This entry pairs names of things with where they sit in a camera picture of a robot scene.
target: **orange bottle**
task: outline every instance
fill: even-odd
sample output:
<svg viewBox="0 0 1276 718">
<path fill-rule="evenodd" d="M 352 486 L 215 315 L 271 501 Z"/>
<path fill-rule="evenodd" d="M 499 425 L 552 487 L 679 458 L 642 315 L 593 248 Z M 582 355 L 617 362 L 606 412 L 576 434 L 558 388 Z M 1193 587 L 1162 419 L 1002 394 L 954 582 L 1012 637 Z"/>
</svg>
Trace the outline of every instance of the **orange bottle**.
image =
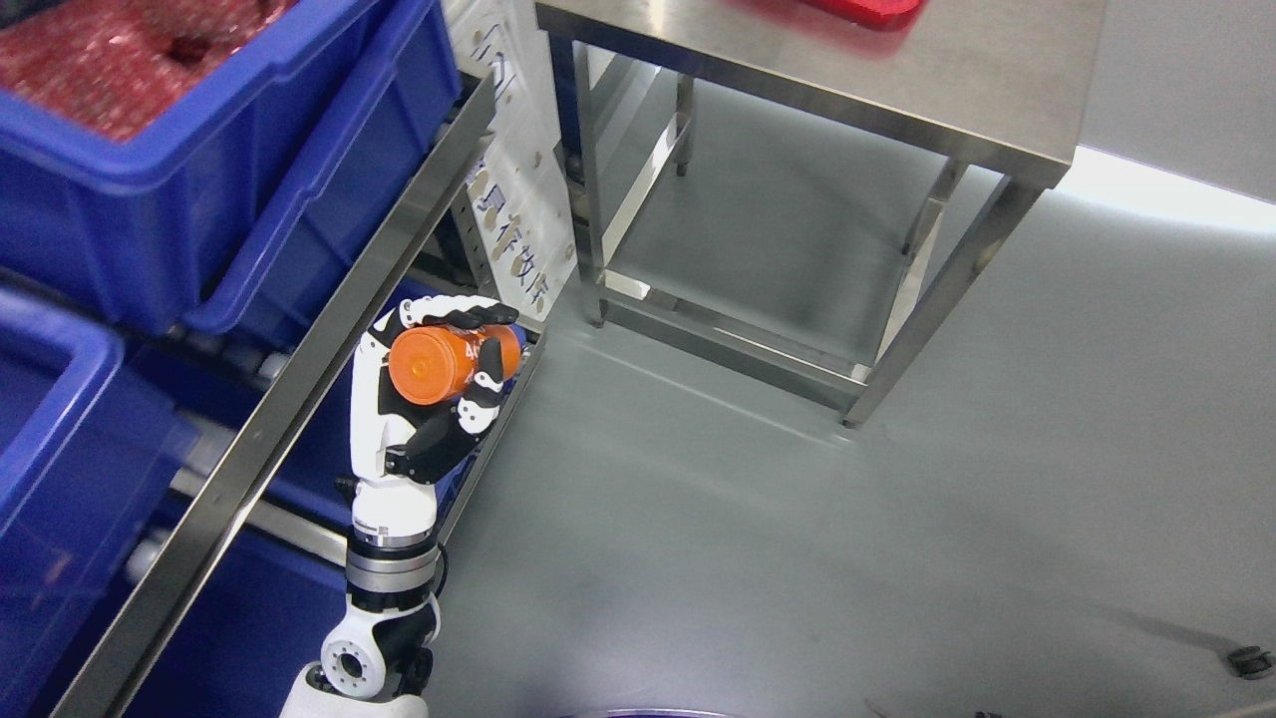
<svg viewBox="0 0 1276 718">
<path fill-rule="evenodd" d="M 489 338 L 500 341 L 503 379 L 509 379 L 522 357 L 514 329 L 503 324 L 475 330 L 433 325 L 407 329 L 390 344 L 390 383 L 403 399 L 421 407 L 456 399 L 473 379 L 478 347 Z"/>
</svg>

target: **blue plastic crate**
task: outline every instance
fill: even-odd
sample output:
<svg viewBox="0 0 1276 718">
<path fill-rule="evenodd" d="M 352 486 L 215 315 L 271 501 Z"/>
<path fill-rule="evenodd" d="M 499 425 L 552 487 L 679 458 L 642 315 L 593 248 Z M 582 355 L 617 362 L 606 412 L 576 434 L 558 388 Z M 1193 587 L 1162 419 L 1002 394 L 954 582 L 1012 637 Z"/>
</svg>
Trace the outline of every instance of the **blue plastic crate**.
<svg viewBox="0 0 1276 718">
<path fill-rule="evenodd" d="M 166 500 L 153 523 L 171 528 L 184 510 Z M 345 612 L 341 568 L 245 528 L 125 715 L 276 718 Z"/>
<path fill-rule="evenodd" d="M 389 5 L 301 0 L 124 143 L 0 91 L 0 264 L 163 333 L 225 270 Z"/>
<path fill-rule="evenodd" d="M 195 431 L 110 330 L 0 284 L 0 715 L 26 713 Z"/>
<path fill-rule="evenodd" d="M 190 326 L 292 347 L 461 92 L 438 0 L 397 0 Z"/>
</svg>

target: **robot finger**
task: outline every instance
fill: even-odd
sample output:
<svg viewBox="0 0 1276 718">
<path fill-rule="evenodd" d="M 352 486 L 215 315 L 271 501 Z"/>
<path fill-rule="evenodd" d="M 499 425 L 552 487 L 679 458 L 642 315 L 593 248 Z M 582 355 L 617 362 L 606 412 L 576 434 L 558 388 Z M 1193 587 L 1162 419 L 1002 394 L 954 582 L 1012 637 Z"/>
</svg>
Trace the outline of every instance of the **robot finger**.
<svg viewBox="0 0 1276 718">
<path fill-rule="evenodd" d="M 486 321 L 482 320 L 482 316 L 475 309 L 453 309 L 441 320 L 458 329 L 477 329 Z"/>
<path fill-rule="evenodd" d="M 500 393 L 507 377 L 504 352 L 501 351 L 499 338 L 486 338 L 478 346 L 478 357 L 477 361 L 475 361 L 475 380 L 470 386 L 473 388 L 487 384 L 482 381 L 484 379 L 490 383 L 490 385 L 484 389 L 494 390 L 498 394 Z"/>
<path fill-rule="evenodd" d="M 513 324 L 518 320 L 518 309 L 499 301 L 491 306 L 472 306 L 468 311 L 485 324 Z"/>
</svg>

